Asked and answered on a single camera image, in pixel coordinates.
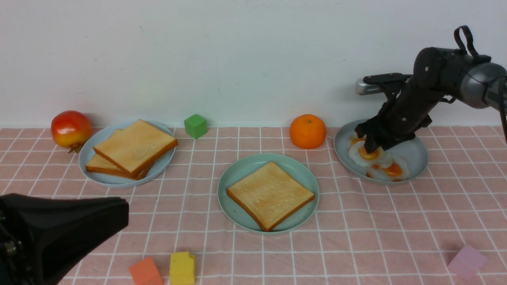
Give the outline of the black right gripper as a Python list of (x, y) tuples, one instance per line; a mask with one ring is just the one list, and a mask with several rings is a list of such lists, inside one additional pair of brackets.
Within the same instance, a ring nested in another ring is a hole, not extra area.
[(372, 154), (379, 148), (393, 148), (415, 139), (415, 132), (432, 123), (429, 112), (446, 96), (445, 92), (423, 89), (409, 78), (402, 90), (389, 96), (378, 114), (356, 126), (358, 137), (364, 137), (364, 149)]

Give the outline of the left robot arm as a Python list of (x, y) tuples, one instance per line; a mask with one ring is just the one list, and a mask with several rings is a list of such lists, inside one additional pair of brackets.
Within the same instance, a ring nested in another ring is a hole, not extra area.
[(0, 199), (1, 284), (57, 285), (80, 261), (129, 224), (121, 197)]

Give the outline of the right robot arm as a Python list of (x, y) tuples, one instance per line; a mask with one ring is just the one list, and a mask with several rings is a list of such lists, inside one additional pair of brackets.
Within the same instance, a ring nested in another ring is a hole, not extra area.
[(358, 137), (366, 139), (367, 153), (415, 139), (417, 130), (432, 123), (429, 113), (441, 102), (494, 108), (506, 130), (506, 69), (476, 51), (466, 25), (455, 29), (454, 39), (456, 49), (422, 49), (412, 74), (371, 75), (356, 82), (358, 95), (384, 93), (387, 98), (377, 115), (355, 128)]

